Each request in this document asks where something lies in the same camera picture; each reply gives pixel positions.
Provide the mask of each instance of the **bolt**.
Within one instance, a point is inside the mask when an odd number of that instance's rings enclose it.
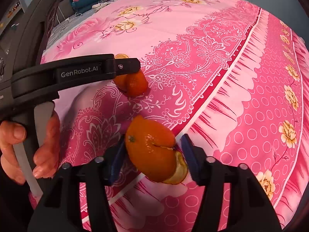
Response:
[[[216,159],[214,157],[212,157],[212,156],[208,156],[206,158],[206,161],[209,162],[209,163],[214,163],[216,161]]]
[[[239,167],[241,169],[243,169],[243,170],[247,170],[248,169],[248,166],[246,164],[244,164],[244,163],[239,164]]]
[[[66,163],[64,163],[63,165],[62,165],[62,168],[63,169],[68,169],[68,168],[70,168],[72,165],[69,163],[69,162],[66,162]]]
[[[96,163],[101,163],[101,162],[103,162],[103,160],[104,160],[104,158],[102,156],[98,156],[98,157],[95,158]]]

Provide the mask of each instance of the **black handle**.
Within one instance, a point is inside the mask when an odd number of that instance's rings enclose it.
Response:
[[[41,197],[46,190],[50,179],[38,179],[33,176],[36,164],[33,156],[38,148],[43,145],[46,135],[46,126],[54,110],[53,102],[46,102],[29,108],[11,118],[12,121],[22,124],[26,128],[27,138],[21,144],[14,145],[14,151],[21,170],[30,186],[31,192],[36,197]]]

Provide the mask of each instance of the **black sleeve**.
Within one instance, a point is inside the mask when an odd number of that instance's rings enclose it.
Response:
[[[16,184],[0,166],[0,231],[27,231],[33,214],[29,191],[27,183],[23,186]]]

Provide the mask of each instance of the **bed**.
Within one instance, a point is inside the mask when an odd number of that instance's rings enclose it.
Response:
[[[288,25],[244,0],[116,0],[57,26],[41,63],[102,53],[137,57],[149,90],[129,98],[102,81],[60,91],[60,164],[102,155],[141,114],[224,164],[246,163],[289,223],[309,180],[309,52]],[[106,187],[118,231],[145,232],[191,231],[203,190],[190,175],[154,183],[130,161]],[[80,202],[90,230],[84,184]]]

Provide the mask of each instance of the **fingernail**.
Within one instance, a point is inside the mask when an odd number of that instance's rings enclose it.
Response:
[[[42,174],[42,168],[41,167],[36,167],[34,170],[33,170],[33,175],[35,176],[35,178],[40,178],[41,177],[41,174]]]
[[[15,125],[13,135],[16,139],[22,139],[25,136],[25,128],[21,125]]]

